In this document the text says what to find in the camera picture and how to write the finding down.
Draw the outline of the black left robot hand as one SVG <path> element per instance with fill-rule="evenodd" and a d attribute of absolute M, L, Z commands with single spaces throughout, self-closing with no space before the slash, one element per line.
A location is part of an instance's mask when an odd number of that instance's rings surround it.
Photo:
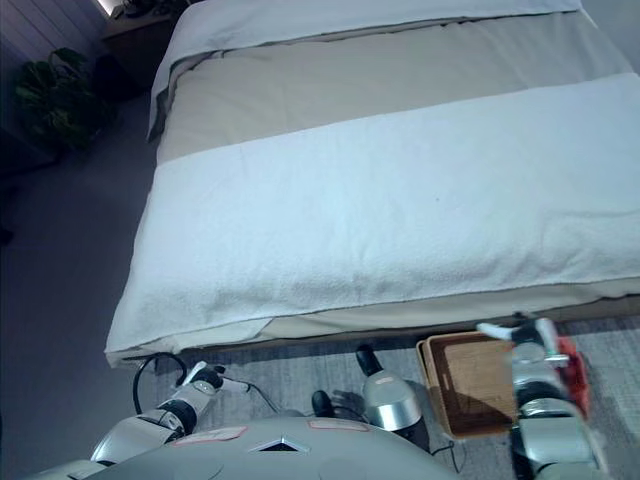
<path fill-rule="evenodd" d="M 211 365 L 204 361 L 199 361 L 187 374 L 183 385 L 206 383 L 214 391 L 228 391 L 232 393 L 247 393 L 251 386 L 247 382 L 233 380 L 225 376 L 226 369 L 220 365 Z"/>

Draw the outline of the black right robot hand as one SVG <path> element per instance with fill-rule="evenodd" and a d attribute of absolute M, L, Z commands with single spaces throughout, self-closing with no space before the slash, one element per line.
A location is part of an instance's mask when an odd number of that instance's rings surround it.
<path fill-rule="evenodd" d="M 537 344 L 544 351 L 545 361 L 557 367 L 568 365 L 570 357 L 560 351 L 560 337 L 552 320 L 524 312 L 515 312 L 513 318 L 518 320 L 513 327 L 480 322 L 476 324 L 476 330 L 493 339 L 510 341 L 514 345 Z"/>

